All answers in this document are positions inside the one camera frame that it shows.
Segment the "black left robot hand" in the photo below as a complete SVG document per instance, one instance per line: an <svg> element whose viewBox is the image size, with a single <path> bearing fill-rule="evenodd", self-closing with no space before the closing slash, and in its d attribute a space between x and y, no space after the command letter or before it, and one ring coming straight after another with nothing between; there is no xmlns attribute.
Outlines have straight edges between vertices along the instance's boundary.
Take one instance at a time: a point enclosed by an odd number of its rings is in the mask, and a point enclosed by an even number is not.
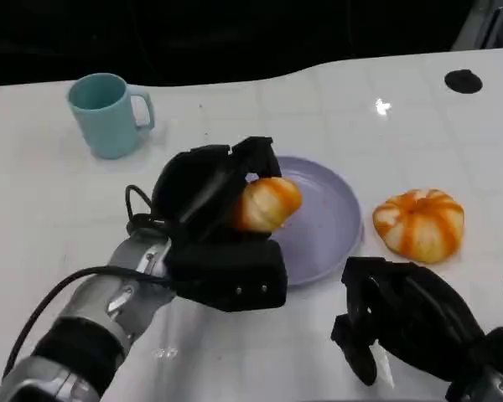
<svg viewBox="0 0 503 402"><path fill-rule="evenodd" d="M176 245L264 240L272 231L239 229L234 213L248 182L281 175L270 137L247 137L234 146L207 145L175 155L152 193L151 215L164 222Z"/></svg>

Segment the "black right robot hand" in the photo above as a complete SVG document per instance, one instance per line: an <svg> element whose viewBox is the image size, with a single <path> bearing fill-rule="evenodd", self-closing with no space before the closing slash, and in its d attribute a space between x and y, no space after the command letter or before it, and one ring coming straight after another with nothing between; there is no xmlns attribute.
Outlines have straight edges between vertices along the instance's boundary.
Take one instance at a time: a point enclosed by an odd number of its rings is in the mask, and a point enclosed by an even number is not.
<svg viewBox="0 0 503 402"><path fill-rule="evenodd" d="M484 337L464 299L426 267L381 257L350 257L342 283L347 312L335 318L331 340L359 378L372 385L379 343L404 363L451 382L469 349Z"/></svg>

